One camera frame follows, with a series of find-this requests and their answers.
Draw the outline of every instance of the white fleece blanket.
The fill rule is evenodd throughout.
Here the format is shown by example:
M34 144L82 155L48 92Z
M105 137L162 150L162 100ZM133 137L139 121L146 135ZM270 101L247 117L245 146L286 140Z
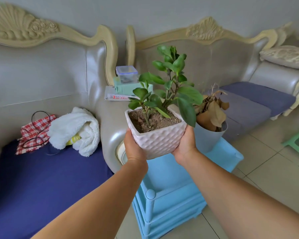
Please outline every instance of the white fleece blanket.
M99 122L86 109L74 107L71 113L51 122L48 131L50 143L57 149L64 149L66 143L76 134L82 138L73 144L73 148L84 156L90 156L100 141Z

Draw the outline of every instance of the light blue plastic shelf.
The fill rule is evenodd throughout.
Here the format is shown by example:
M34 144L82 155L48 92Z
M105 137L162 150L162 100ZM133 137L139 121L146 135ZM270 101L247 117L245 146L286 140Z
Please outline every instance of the light blue plastic shelf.
M196 146L200 150L202 144L196 141ZM205 155L229 172L244 158L223 138ZM196 217L206 202L172 154L148 160L148 165L149 170L136 193L133 208L142 238L157 239Z

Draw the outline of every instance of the tile floor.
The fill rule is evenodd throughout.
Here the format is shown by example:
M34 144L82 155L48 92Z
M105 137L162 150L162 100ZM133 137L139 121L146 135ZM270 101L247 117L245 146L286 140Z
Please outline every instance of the tile floor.
M287 117L268 120L234 141L245 159L233 173L299 213L299 154L281 143L299 132L299 107ZM202 214L173 229L162 239L227 239L215 215L205 207ZM116 239L141 239L132 207Z

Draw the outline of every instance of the mint green box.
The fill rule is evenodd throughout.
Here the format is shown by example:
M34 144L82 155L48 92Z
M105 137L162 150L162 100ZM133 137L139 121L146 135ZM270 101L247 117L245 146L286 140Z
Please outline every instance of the mint green box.
M140 83L122 84L119 77L114 78L114 88L118 95L134 96L133 90L138 87L143 88ZM153 92L152 84L149 84L148 91Z

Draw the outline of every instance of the blue lid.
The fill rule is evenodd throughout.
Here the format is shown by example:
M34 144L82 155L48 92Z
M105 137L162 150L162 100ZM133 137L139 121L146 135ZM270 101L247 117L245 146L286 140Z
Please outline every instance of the blue lid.
M129 65L129 66L116 66L116 73L117 75L126 75L126 74L138 74L136 68L134 66Z

